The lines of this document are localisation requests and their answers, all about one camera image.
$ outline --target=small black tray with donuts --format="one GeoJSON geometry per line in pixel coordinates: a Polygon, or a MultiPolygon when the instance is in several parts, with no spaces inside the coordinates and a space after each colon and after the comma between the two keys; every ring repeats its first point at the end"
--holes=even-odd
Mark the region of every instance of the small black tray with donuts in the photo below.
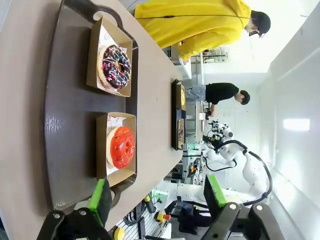
{"type": "Polygon", "coordinates": [[[186,94],[182,82],[171,83],[171,146],[183,150],[186,142],[186,94]]]}
{"type": "MultiPolygon", "coordinates": [[[[43,124],[47,177],[55,210],[90,197],[96,188],[96,118],[110,112],[137,116],[138,52],[137,42],[124,29],[116,11],[89,0],[62,0],[48,61],[43,124]],[[117,27],[132,40],[130,97],[86,85],[91,28],[99,11],[113,16],[117,27]]],[[[112,206],[137,178],[137,156],[135,159],[135,173],[111,187],[112,206]]]]}

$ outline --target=black hair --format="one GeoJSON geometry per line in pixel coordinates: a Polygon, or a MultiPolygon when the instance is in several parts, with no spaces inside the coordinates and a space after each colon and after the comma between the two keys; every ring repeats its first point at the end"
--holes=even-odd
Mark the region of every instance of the black hair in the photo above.
{"type": "Polygon", "coordinates": [[[241,104],[242,104],[242,105],[248,104],[248,102],[250,101],[250,95],[249,95],[249,93],[248,93],[247,91],[245,91],[245,90],[241,90],[241,91],[240,91],[240,94],[242,94],[242,95],[244,96],[244,98],[242,99],[241,104]]]}
{"type": "Polygon", "coordinates": [[[250,18],[252,23],[258,28],[260,37],[263,37],[263,35],[270,30],[271,20],[270,17],[264,12],[252,10],[250,18]]]}

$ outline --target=ceiling light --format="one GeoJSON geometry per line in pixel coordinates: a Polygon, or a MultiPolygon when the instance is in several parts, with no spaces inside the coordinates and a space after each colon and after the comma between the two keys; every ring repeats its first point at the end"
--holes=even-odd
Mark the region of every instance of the ceiling light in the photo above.
{"type": "Polygon", "coordinates": [[[310,119],[288,118],[283,120],[283,127],[290,131],[307,132],[310,131],[310,119]]]}

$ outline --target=black cap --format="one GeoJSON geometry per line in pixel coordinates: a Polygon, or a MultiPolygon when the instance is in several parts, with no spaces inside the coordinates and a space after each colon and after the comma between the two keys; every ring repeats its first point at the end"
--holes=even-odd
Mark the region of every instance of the black cap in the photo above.
{"type": "MultiPolygon", "coordinates": [[[[251,19],[254,25],[258,27],[259,37],[262,38],[269,30],[271,26],[270,17],[262,11],[252,11],[251,19]]],[[[256,32],[249,33],[249,36],[257,34],[256,32]]]]}

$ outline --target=yellow sleeve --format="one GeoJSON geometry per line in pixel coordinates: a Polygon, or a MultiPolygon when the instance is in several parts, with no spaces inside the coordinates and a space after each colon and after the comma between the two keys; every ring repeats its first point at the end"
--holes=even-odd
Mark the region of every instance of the yellow sleeve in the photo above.
{"type": "Polygon", "coordinates": [[[203,32],[183,40],[183,44],[178,47],[178,50],[182,59],[187,60],[206,49],[214,49],[228,43],[229,40],[225,35],[216,32],[203,32]]]}

